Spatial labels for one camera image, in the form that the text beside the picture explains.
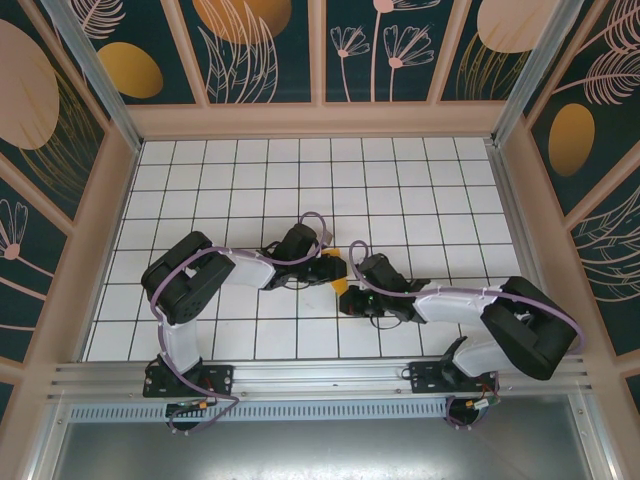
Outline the orange square paper sheet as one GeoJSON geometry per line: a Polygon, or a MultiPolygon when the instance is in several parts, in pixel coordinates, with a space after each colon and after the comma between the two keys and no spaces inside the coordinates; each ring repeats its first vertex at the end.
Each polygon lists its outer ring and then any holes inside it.
{"type": "MultiPolygon", "coordinates": [[[[337,258],[341,259],[340,250],[337,249],[337,248],[323,249],[322,250],[322,254],[327,254],[329,256],[337,257],[337,258]]],[[[344,275],[339,279],[331,281],[330,285],[332,286],[332,288],[334,289],[336,294],[338,296],[341,296],[342,294],[344,294],[348,290],[347,276],[344,275]]]]}

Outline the grey metal sheet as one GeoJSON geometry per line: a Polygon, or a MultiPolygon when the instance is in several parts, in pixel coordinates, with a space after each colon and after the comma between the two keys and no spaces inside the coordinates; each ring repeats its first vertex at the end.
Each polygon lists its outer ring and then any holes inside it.
{"type": "Polygon", "coordinates": [[[172,434],[122,405],[59,404],[28,480],[623,480],[583,395],[511,397],[469,428],[441,418],[224,421],[172,434]]]}

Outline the aluminium mounting rail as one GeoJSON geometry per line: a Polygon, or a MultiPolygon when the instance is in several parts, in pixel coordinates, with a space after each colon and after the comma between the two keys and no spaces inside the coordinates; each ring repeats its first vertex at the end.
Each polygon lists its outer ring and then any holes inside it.
{"type": "MultiPolygon", "coordinates": [[[[290,361],[232,361],[232,394],[243,401],[407,398],[401,371],[409,358],[290,361]]],[[[67,402],[141,400],[147,363],[82,362],[60,364],[45,387],[46,398],[67,402]]],[[[570,355],[547,381],[517,370],[498,374],[499,395],[545,396],[593,392],[582,358],[570,355]]]]}

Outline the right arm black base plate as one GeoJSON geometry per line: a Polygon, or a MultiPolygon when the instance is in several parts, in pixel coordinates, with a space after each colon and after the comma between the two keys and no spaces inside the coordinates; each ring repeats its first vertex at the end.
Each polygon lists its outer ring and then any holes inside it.
{"type": "Polygon", "coordinates": [[[495,375],[484,373],[477,377],[467,376],[453,364],[411,362],[406,373],[413,393],[480,395],[499,389],[495,375]]]}

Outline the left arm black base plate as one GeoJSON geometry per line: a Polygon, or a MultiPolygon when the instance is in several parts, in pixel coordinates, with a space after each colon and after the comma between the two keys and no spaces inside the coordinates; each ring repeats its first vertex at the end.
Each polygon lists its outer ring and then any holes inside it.
{"type": "MultiPolygon", "coordinates": [[[[201,389],[217,394],[230,395],[233,385],[234,368],[231,365],[196,364],[183,376],[201,389]]],[[[145,369],[142,395],[144,398],[187,398],[201,396],[179,380],[164,363],[154,364],[145,369]]]]}

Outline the aluminium side rail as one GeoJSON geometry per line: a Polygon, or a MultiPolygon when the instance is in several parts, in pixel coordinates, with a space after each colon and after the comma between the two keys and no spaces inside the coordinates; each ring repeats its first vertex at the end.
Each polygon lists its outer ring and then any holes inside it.
{"type": "Polygon", "coordinates": [[[537,257],[526,225],[524,210],[517,199],[515,187],[511,182],[501,151],[493,146],[489,140],[486,141],[486,149],[521,274],[542,292],[544,295],[542,302],[549,300],[552,308],[565,314],[565,311],[551,299],[544,280],[538,271],[537,257]]]}

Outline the aluminium frame post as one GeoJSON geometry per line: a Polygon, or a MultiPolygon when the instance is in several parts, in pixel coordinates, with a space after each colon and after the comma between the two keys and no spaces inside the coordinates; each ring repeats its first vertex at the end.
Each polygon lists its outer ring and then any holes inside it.
{"type": "Polygon", "coordinates": [[[135,153],[138,153],[141,147],[140,134],[93,45],[78,24],[71,7],[64,0],[41,0],[41,3],[53,24],[59,29],[74,58],[83,68],[126,143],[135,153]]]}
{"type": "Polygon", "coordinates": [[[584,0],[560,0],[552,11],[491,132],[491,144],[496,149],[508,140],[525,106],[579,16],[583,3],[584,0]]]}

